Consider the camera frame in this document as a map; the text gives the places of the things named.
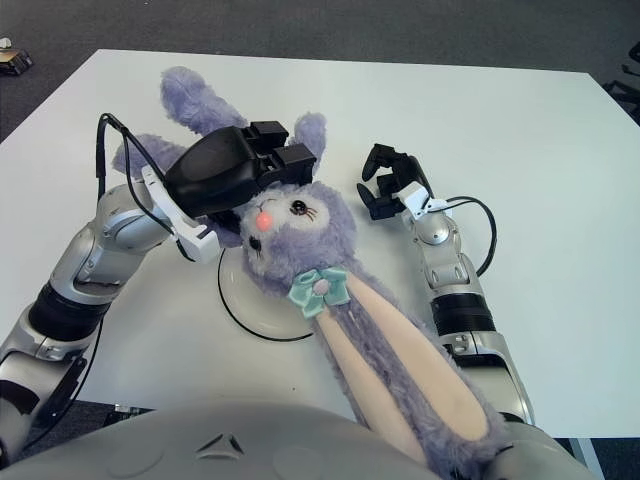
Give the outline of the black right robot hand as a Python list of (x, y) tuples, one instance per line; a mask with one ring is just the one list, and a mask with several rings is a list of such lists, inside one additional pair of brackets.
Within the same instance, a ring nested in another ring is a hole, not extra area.
[(412, 182), (417, 182), (430, 196), (433, 195), (429, 182), (414, 156), (396, 152), (391, 146), (376, 143), (364, 163), (362, 180), (371, 180), (380, 168), (388, 168), (391, 172), (376, 179), (379, 197), (375, 197), (365, 184), (357, 184), (358, 194), (372, 220), (391, 218), (403, 212), (406, 206), (395, 194)]

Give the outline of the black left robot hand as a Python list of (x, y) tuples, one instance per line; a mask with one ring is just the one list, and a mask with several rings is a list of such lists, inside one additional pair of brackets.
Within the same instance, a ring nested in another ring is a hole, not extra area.
[(215, 130), (167, 170), (164, 185), (190, 217), (205, 216), (238, 234), (235, 208), (274, 183), (302, 186), (312, 181), (317, 158), (303, 144), (287, 145), (287, 137), (277, 121)]

